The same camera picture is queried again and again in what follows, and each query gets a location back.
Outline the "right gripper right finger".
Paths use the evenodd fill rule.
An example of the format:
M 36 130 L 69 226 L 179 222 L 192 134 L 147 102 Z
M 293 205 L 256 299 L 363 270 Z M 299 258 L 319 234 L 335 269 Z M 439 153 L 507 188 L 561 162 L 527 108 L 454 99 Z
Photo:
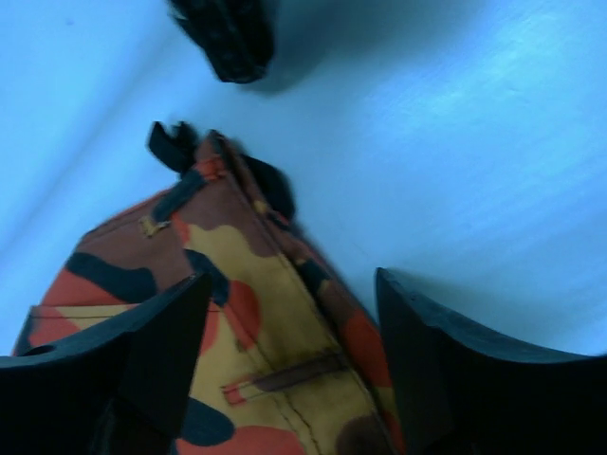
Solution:
M 606 358 L 492 330 L 376 272 L 380 334 L 410 454 L 602 454 Z

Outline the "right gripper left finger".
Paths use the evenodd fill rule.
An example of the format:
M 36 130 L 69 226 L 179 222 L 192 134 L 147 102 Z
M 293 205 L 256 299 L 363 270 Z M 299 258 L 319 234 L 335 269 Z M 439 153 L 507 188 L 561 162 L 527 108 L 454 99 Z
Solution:
M 2 453 L 168 453 L 211 288 L 210 276 L 193 276 L 77 334 L 2 357 Z

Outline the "orange camouflage trousers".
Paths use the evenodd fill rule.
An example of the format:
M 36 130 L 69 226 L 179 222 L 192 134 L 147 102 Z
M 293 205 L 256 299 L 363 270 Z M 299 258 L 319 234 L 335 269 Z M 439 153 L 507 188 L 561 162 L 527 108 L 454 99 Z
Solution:
M 281 173 L 187 123 L 156 123 L 148 146 L 178 181 L 81 238 L 14 353 L 205 273 L 206 328 L 170 453 L 403 453 L 377 326 L 291 226 Z

